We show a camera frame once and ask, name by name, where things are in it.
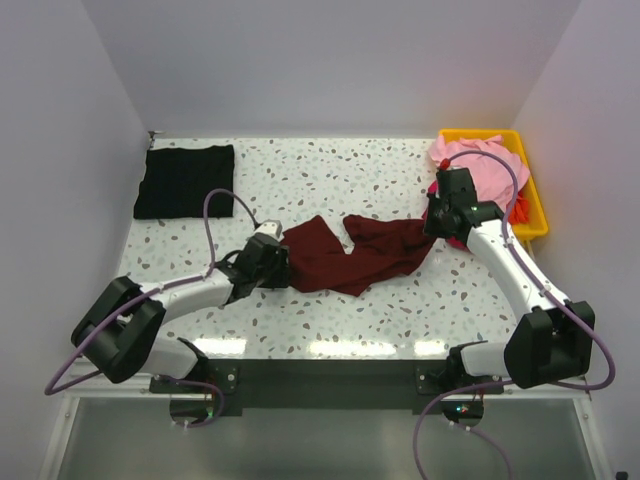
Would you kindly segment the pink t shirt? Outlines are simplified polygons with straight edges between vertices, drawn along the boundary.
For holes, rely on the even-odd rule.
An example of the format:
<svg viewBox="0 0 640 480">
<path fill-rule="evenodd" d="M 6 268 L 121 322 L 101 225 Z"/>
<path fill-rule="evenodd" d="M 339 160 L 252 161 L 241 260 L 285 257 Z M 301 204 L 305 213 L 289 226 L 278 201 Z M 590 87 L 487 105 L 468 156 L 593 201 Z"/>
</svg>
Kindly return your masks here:
<svg viewBox="0 0 640 480">
<path fill-rule="evenodd" d="M 517 178 L 517 191 L 520 192 L 530 177 L 529 168 L 522 162 L 517 153 L 508 150 L 504 145 L 502 135 L 496 135 L 486 140 L 478 138 L 461 138 L 446 141 L 440 135 L 429 147 L 428 155 L 437 166 L 444 158 L 451 159 L 457 153 L 478 150 L 500 157 L 509 165 Z M 494 201 L 505 212 L 512 199 L 514 185 L 505 167 L 484 155 L 466 154 L 451 162 L 454 168 L 468 168 L 481 202 Z"/>
</svg>

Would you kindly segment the folded black t shirt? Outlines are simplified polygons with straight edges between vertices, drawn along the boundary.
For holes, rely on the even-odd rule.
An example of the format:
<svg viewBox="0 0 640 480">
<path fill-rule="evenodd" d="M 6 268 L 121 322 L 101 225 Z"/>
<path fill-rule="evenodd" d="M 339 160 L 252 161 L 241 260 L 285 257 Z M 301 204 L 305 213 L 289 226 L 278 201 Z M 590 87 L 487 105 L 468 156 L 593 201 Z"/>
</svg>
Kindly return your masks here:
<svg viewBox="0 0 640 480">
<path fill-rule="evenodd" d="M 149 150 L 133 218 L 202 218 L 204 200 L 211 191 L 233 190 L 234 169 L 231 145 Z"/>
</svg>

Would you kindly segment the aluminium frame rail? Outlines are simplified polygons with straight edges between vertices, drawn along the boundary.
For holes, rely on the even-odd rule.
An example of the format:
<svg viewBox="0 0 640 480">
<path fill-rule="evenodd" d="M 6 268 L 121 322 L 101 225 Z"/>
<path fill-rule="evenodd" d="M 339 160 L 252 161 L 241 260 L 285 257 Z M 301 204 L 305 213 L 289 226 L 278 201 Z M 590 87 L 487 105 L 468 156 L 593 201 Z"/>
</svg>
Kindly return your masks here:
<svg viewBox="0 0 640 480">
<path fill-rule="evenodd" d="M 122 383 L 113 384 L 104 376 L 96 376 L 66 389 L 64 393 L 76 398 L 144 398 L 150 395 L 152 379 L 148 374 L 141 374 Z"/>
</svg>

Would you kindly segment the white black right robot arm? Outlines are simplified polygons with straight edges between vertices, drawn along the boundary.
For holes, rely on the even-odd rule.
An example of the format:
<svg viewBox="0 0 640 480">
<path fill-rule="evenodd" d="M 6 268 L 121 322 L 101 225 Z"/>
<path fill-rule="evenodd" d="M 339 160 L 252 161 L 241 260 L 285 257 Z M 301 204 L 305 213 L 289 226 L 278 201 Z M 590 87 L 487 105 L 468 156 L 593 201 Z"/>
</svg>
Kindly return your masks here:
<svg viewBox="0 0 640 480">
<path fill-rule="evenodd" d="M 481 260 L 494 277 L 517 320 L 504 343 L 480 341 L 451 349 L 445 379 L 459 393 L 481 377 L 511 379 L 520 388 L 585 374 L 595 313 L 573 302 L 542 274 L 515 238 L 493 201 L 478 200 L 468 169 L 440 170 L 429 194 L 424 232 L 454 238 Z"/>
</svg>

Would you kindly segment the dark red t shirt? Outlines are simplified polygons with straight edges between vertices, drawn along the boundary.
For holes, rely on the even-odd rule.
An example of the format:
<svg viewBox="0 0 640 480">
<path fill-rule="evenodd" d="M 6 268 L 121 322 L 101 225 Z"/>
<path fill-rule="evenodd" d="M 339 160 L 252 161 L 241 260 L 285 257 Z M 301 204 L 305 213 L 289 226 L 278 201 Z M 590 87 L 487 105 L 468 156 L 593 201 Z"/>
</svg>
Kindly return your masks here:
<svg viewBox="0 0 640 480">
<path fill-rule="evenodd" d="M 320 216 L 283 233 L 293 288 L 302 293 L 332 290 L 357 297 L 372 284 L 413 273 L 436 241 L 424 234 L 418 219 L 384 222 L 349 215 L 343 226 L 353 242 L 351 252 L 344 250 Z"/>
</svg>

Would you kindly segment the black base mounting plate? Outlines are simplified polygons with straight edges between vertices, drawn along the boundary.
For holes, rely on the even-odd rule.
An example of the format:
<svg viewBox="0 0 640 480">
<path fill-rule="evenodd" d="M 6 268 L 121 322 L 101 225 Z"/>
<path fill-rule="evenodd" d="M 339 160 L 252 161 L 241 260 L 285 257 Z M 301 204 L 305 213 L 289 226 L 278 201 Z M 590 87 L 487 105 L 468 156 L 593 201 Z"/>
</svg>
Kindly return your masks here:
<svg viewBox="0 0 640 480">
<path fill-rule="evenodd" d="M 204 417 L 251 409 L 408 410 L 417 414 L 441 393 L 493 382 L 450 360 L 211 359 L 177 383 L 154 377 L 152 394 L 171 397 L 170 412 Z"/>
</svg>

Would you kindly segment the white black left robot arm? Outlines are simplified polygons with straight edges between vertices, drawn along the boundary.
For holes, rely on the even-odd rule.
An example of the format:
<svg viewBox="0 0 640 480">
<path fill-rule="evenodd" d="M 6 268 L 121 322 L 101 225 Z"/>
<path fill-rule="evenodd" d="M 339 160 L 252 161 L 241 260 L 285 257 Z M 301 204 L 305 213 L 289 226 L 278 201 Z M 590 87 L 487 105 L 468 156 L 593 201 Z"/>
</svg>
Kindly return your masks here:
<svg viewBox="0 0 640 480">
<path fill-rule="evenodd" d="M 224 307 L 256 288 L 284 289 L 290 284 L 289 248 L 256 233 L 245 247 L 223 257 L 200 276 L 157 284 L 138 284 L 127 276 L 111 281 L 71 335 L 80 350 L 112 383 L 138 373 L 170 376 L 185 392 L 207 380 L 204 358 L 186 340 L 158 339 L 164 324 L 193 312 Z"/>
</svg>

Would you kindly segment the yellow plastic bin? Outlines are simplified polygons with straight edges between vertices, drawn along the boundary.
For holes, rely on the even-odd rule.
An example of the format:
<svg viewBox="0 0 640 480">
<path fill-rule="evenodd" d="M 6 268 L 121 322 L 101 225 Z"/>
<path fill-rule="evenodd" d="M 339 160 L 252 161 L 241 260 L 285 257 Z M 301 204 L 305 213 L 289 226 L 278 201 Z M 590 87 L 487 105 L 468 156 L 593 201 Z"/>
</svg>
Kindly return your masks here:
<svg viewBox="0 0 640 480">
<path fill-rule="evenodd" d="M 523 142 L 521 140 L 520 134 L 515 130 L 442 129 L 439 132 L 438 137 L 440 135 L 443 135 L 446 141 L 459 140 L 461 138 L 467 138 L 467 139 L 478 138 L 478 139 L 486 140 L 496 135 L 502 135 L 504 138 L 503 145 L 511 152 L 519 154 L 522 162 L 529 168 L 529 163 L 526 157 Z M 511 210 L 513 209 L 513 206 L 515 205 L 516 198 L 519 193 L 517 191 L 517 178 L 515 174 L 513 173 L 509 165 L 505 163 L 500 157 L 497 157 L 491 153 L 487 153 L 483 151 L 470 150 L 470 151 L 460 152 L 452 156 L 450 160 L 452 162 L 458 157 L 466 154 L 479 154 L 479 155 L 484 155 L 489 158 L 492 158 L 493 160 L 496 160 L 497 162 L 501 163 L 505 167 L 507 172 L 510 174 L 513 181 L 513 185 L 514 185 L 514 192 L 512 195 L 512 199 L 508 204 L 507 210 L 504 212 L 508 215 L 508 222 L 509 222 L 509 215 L 511 213 Z M 542 207 L 531 172 L 530 172 L 529 180 L 527 181 L 526 185 L 522 188 L 520 192 L 523 193 L 524 197 L 530 203 L 529 223 L 521 224 L 521 225 L 511 225 L 510 223 L 509 224 L 511 225 L 511 228 L 515 236 L 519 240 L 519 242 L 522 244 L 525 244 L 535 238 L 546 235 L 548 233 L 549 227 L 546 221 L 543 207 Z"/>
</svg>

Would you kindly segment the orange t shirt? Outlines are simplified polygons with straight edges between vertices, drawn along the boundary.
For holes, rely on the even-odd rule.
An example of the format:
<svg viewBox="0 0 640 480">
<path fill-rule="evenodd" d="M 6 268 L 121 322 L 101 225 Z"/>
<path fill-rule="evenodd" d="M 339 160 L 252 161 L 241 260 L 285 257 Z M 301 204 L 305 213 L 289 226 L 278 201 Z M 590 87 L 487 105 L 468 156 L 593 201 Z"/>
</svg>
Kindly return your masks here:
<svg viewBox="0 0 640 480">
<path fill-rule="evenodd" d="M 522 192 L 519 192 L 516 198 L 515 205 L 509 215 L 509 223 L 511 225 L 521 225 L 529 223 L 530 203 L 524 197 Z"/>
</svg>

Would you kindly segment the magenta t shirt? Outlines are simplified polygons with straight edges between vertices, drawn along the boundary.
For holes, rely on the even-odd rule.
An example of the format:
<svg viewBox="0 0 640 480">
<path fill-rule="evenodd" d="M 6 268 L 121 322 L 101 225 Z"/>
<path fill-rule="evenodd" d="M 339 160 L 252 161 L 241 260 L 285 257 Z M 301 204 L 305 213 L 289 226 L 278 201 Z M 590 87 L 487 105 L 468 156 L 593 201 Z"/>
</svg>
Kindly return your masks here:
<svg viewBox="0 0 640 480">
<path fill-rule="evenodd" d="M 447 186 L 441 187 L 440 181 L 434 180 L 427 190 L 427 207 L 423 214 L 424 233 L 444 239 L 453 248 L 468 251 L 467 245 L 457 237 L 461 225 L 456 224 L 451 216 L 455 210 L 470 209 L 477 203 L 475 192 L 450 192 Z"/>
</svg>

